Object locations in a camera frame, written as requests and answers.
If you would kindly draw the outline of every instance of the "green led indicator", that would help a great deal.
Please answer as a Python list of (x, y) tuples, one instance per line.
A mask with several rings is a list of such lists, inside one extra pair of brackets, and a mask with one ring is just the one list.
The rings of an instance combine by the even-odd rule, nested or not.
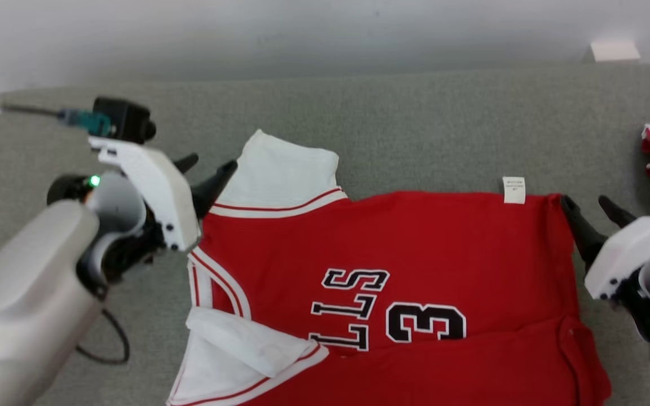
[(97, 175), (93, 175), (90, 178), (90, 186), (93, 188), (98, 187), (99, 182), (100, 182), (100, 177), (98, 177)]

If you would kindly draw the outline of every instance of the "white background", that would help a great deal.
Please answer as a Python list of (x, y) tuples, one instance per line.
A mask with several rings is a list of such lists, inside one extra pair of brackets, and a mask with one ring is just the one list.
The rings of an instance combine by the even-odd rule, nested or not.
[(596, 39), (650, 62), (650, 0), (0, 0), (0, 91), (576, 63)]

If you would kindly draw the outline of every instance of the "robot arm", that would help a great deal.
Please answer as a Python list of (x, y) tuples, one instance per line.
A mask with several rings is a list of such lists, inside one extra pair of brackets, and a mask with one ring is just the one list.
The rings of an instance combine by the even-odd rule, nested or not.
[(50, 205), (0, 251), (2, 406), (43, 394), (124, 272), (196, 244), (199, 221), (237, 168), (229, 162), (191, 188), (182, 173), (196, 155), (173, 163), (142, 146), (154, 135), (146, 109), (111, 99), (98, 106), (106, 116), (90, 145), (117, 170), (56, 180)]
[(564, 196), (561, 201), (586, 262), (586, 289), (594, 299), (626, 308), (640, 336), (650, 345), (650, 216), (636, 219), (605, 196), (599, 203), (622, 228), (608, 239), (588, 224), (570, 198)]

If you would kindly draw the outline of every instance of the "care label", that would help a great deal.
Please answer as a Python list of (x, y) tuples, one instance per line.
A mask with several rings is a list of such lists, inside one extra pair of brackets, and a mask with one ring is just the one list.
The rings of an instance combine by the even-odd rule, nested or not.
[(520, 176), (503, 177), (503, 203), (523, 205), (526, 203), (526, 178)]

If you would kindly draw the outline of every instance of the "white fabric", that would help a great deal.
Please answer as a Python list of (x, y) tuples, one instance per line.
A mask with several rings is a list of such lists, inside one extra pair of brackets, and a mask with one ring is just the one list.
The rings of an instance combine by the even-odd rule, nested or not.
[(239, 404), (328, 355), (322, 345), (213, 308), (193, 307), (190, 338), (167, 404)]
[(338, 160), (335, 152), (300, 147), (257, 130), (215, 204), (271, 209), (304, 205), (337, 188)]

